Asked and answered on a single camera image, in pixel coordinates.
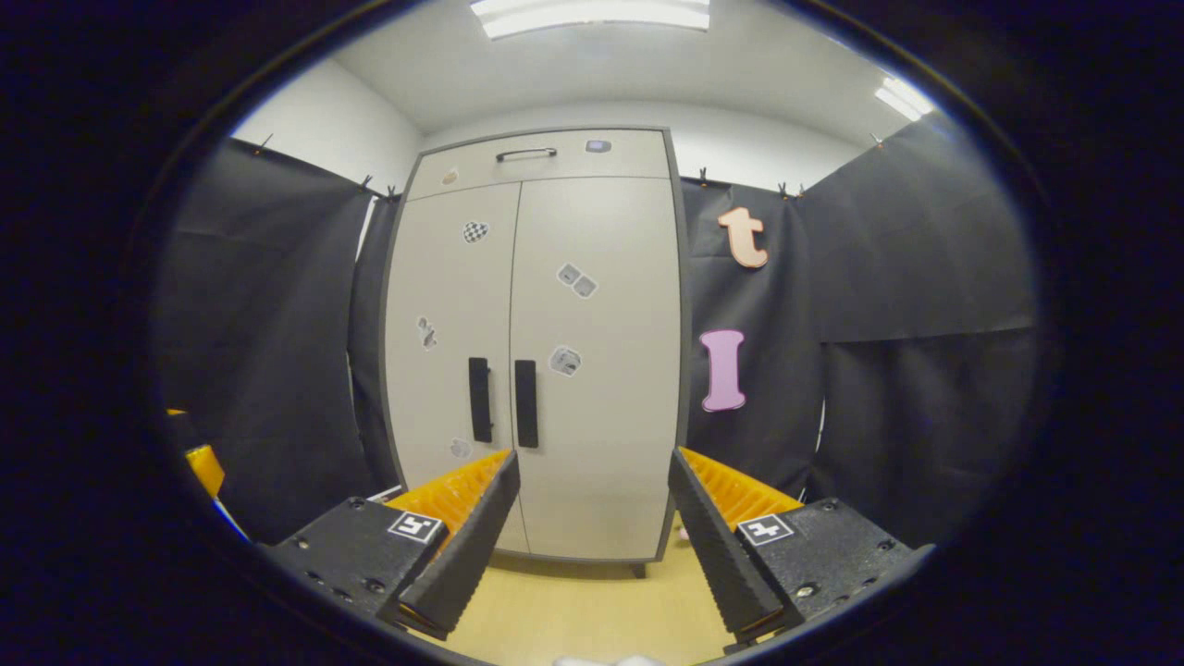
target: cabinet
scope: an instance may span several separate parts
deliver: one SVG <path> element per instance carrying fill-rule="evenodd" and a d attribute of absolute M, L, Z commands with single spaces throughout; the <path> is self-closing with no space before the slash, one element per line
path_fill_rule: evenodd
<path fill-rule="evenodd" d="M 414 488 L 516 448 L 501 550 L 661 558 L 690 316 L 668 151 L 663 130 L 581 129 L 417 164 L 386 286 L 392 454 Z"/>

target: black door handle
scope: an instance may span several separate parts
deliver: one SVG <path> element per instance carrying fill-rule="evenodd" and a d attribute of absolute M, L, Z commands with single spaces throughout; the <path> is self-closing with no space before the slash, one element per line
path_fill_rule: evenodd
<path fill-rule="evenodd" d="M 469 359 L 469 411 L 472 414 L 472 438 L 493 443 L 494 424 L 489 421 L 489 361 Z"/>
<path fill-rule="evenodd" d="M 494 159 L 496 159 L 500 162 L 504 162 L 507 156 L 521 155 L 522 153 L 547 153 L 548 158 L 554 158 L 555 155 L 559 154 L 559 151 L 554 148 L 527 148 L 526 151 L 509 151 L 507 153 L 497 153 L 497 155 L 495 155 Z"/>
<path fill-rule="evenodd" d="M 534 361 L 514 361 L 514 399 L 517 405 L 519 446 L 539 448 L 539 402 L 534 386 Z"/>

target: wooden floor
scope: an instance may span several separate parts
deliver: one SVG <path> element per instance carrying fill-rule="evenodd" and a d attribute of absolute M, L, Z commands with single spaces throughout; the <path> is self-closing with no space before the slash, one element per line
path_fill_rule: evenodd
<path fill-rule="evenodd" d="M 495 555 L 448 649 L 508 666 L 552 666 L 560 657 L 612 664 L 632 654 L 667 666 L 723 655 L 723 628 L 675 515 L 662 562 L 646 578 L 628 565 L 534 562 Z"/>

